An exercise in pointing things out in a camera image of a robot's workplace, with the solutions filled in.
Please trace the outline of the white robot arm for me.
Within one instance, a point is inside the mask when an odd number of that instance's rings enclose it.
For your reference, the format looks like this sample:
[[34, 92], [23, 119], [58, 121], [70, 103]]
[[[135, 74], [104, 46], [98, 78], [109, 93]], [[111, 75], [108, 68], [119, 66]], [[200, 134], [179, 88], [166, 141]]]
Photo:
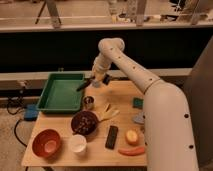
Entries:
[[98, 83], [116, 65], [144, 94], [147, 171], [199, 171], [185, 94], [125, 55], [124, 48], [120, 38], [100, 40], [92, 75]]

